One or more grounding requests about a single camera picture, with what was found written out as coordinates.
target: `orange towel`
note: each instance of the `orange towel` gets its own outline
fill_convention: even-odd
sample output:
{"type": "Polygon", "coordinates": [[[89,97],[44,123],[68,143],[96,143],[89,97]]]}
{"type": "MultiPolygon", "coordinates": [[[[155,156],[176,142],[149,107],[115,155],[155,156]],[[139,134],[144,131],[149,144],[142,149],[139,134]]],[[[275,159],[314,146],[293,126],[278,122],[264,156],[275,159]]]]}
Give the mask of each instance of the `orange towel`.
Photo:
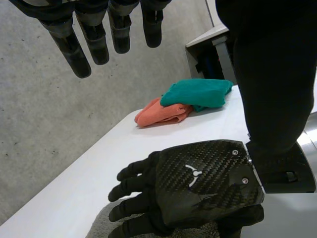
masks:
{"type": "Polygon", "coordinates": [[[179,123],[193,110],[193,106],[180,103],[163,107],[160,105],[160,98],[155,98],[136,115],[134,121],[139,127],[153,124],[179,123]]]}

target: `folded cloth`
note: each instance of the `folded cloth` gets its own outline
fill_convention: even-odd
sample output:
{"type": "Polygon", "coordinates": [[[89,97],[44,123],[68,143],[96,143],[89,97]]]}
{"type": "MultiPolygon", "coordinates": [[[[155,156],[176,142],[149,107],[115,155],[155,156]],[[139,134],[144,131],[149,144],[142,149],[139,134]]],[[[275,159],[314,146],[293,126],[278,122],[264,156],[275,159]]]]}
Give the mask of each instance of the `folded cloth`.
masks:
{"type": "Polygon", "coordinates": [[[182,103],[193,105],[195,111],[205,108],[220,108],[225,104],[224,96],[231,91],[233,83],[218,79],[188,79],[173,84],[160,101],[164,107],[182,103]]]}
{"type": "Polygon", "coordinates": [[[190,105],[174,104],[163,107],[159,103],[160,98],[152,100],[139,114],[134,121],[139,127],[152,124],[172,124],[184,120],[194,109],[190,105]]]}
{"type": "MultiPolygon", "coordinates": [[[[117,222],[109,221],[109,212],[113,207],[119,205],[122,200],[110,203],[104,207],[101,212],[97,215],[95,221],[92,224],[90,231],[88,232],[86,238],[107,238],[112,230],[120,226],[125,220],[138,217],[138,215],[132,215],[131,217],[121,219],[117,222]]],[[[135,238],[159,238],[154,234],[146,234],[135,236],[135,238]]],[[[178,230],[169,236],[169,238],[219,238],[219,233],[217,231],[217,223],[211,222],[200,229],[185,229],[178,230]]]]}

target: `teal cloth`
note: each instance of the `teal cloth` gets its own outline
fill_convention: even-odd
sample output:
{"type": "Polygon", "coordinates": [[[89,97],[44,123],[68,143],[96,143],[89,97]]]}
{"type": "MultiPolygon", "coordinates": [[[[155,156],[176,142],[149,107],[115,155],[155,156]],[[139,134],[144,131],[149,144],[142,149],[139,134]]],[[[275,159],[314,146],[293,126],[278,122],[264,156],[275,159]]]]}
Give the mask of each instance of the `teal cloth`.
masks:
{"type": "Polygon", "coordinates": [[[160,101],[163,107],[182,103],[193,105],[195,111],[205,108],[220,108],[224,96],[231,91],[233,83],[219,79],[187,79],[173,84],[160,101]]]}

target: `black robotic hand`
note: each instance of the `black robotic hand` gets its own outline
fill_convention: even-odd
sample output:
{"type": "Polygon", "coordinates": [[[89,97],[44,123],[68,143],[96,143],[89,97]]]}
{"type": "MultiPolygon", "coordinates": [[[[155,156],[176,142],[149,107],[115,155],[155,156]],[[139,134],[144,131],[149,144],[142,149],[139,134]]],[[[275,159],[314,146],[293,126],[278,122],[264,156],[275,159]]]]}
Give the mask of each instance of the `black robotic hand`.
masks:
{"type": "Polygon", "coordinates": [[[84,33],[94,62],[109,61],[103,18],[108,11],[114,49],[119,54],[130,50],[129,14],[141,2],[143,26],[149,47],[161,43],[163,9],[171,0],[10,0],[29,17],[38,19],[49,31],[74,73],[85,78],[90,65],[73,30],[73,12],[84,33]]]}
{"type": "Polygon", "coordinates": [[[256,214],[259,209],[253,205],[262,203],[264,193],[242,142],[206,141],[153,152],[123,169],[117,179],[121,183],[110,192],[109,201],[142,193],[114,207],[110,221],[144,214],[124,222],[109,238],[168,236],[175,228],[197,228],[210,221],[219,221],[223,228],[225,219],[240,220],[232,227],[235,231],[263,219],[261,206],[256,214]],[[240,212],[250,207],[251,214],[240,212]]]}

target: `black sleeve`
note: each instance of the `black sleeve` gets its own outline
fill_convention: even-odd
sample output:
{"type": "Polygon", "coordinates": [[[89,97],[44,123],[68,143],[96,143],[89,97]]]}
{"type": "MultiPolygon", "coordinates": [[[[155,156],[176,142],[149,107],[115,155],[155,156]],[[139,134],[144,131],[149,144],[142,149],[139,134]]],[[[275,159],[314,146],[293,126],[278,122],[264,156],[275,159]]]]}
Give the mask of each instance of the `black sleeve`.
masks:
{"type": "Polygon", "coordinates": [[[236,37],[234,67],[251,140],[289,150],[314,104],[316,0],[216,0],[236,37]]]}

